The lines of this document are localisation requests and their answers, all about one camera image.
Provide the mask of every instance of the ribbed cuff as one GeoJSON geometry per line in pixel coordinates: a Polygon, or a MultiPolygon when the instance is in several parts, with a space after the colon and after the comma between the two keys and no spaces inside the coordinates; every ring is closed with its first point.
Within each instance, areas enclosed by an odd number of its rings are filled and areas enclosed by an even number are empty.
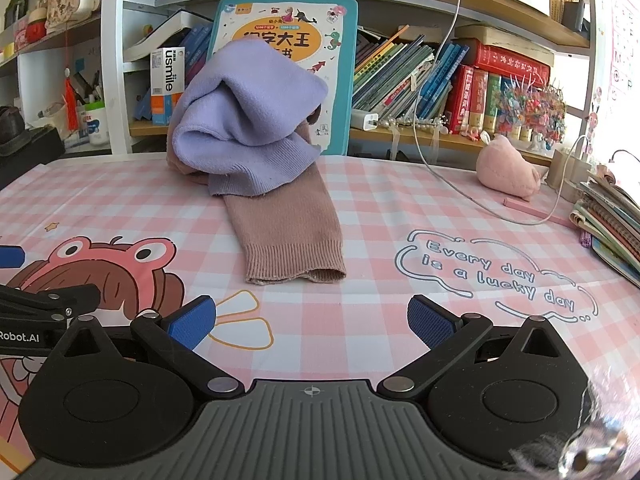
{"type": "Polygon", "coordinates": [[[312,146],[299,134],[264,146],[234,144],[228,152],[237,160],[228,174],[209,175],[209,193],[215,195],[259,196],[283,184],[293,182],[320,156],[320,149],[312,146]]]}
{"type": "Polygon", "coordinates": [[[325,240],[315,244],[249,244],[246,252],[246,280],[265,285],[294,278],[331,283],[346,275],[342,242],[325,240]]]}

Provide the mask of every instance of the pink plush toy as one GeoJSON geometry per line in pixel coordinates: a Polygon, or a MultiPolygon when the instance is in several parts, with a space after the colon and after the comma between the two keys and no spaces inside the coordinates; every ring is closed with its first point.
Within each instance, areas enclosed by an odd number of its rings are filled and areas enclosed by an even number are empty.
{"type": "Polygon", "coordinates": [[[540,190],[540,175],[536,168],[502,135],[496,135],[480,151],[476,174],[484,186],[519,196],[527,202],[540,190]]]}

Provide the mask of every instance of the red book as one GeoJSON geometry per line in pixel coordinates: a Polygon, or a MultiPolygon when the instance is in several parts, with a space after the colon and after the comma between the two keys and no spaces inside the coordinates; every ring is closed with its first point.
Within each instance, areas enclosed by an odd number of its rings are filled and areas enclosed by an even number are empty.
{"type": "Polygon", "coordinates": [[[454,135],[460,134],[460,131],[469,124],[469,104],[473,79],[474,68],[460,65],[451,80],[453,90],[449,93],[444,115],[447,118],[449,131],[454,135]]]}
{"type": "Polygon", "coordinates": [[[454,41],[457,44],[469,47],[465,59],[462,60],[464,64],[506,77],[513,76],[518,81],[524,79],[525,83],[531,81],[535,86],[549,84],[549,77],[551,76],[551,67],[549,65],[499,46],[487,46],[478,40],[454,41]]]}
{"type": "Polygon", "coordinates": [[[471,102],[469,103],[469,126],[484,127],[484,108],[486,106],[486,84],[489,73],[485,70],[474,71],[474,82],[471,85],[471,102]]]}

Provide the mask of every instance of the brown sweater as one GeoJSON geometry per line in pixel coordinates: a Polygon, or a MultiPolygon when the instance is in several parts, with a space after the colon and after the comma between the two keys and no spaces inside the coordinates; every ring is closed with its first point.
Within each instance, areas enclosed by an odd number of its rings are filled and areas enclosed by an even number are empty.
{"type": "MultiPolygon", "coordinates": [[[[296,131],[308,140],[308,123],[296,131]]],[[[196,182],[167,142],[169,165],[196,182]]],[[[254,197],[226,195],[226,209],[246,256],[246,280],[257,285],[306,278],[331,283],[346,275],[342,259],[342,231],[334,204],[316,164],[289,184],[254,197]]]]}

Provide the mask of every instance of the pink chalk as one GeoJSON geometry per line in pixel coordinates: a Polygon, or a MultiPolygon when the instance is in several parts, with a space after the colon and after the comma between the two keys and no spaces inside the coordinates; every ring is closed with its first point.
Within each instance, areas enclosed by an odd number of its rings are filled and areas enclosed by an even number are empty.
{"type": "MultiPolygon", "coordinates": [[[[539,209],[536,209],[525,202],[514,200],[513,198],[505,198],[503,203],[510,209],[515,209],[516,211],[521,211],[538,218],[545,218],[549,214],[549,211],[540,211],[539,209]]],[[[565,227],[570,227],[571,229],[576,229],[576,226],[571,222],[571,220],[555,214],[551,215],[551,218],[548,221],[555,224],[563,225],[565,227]]]]}

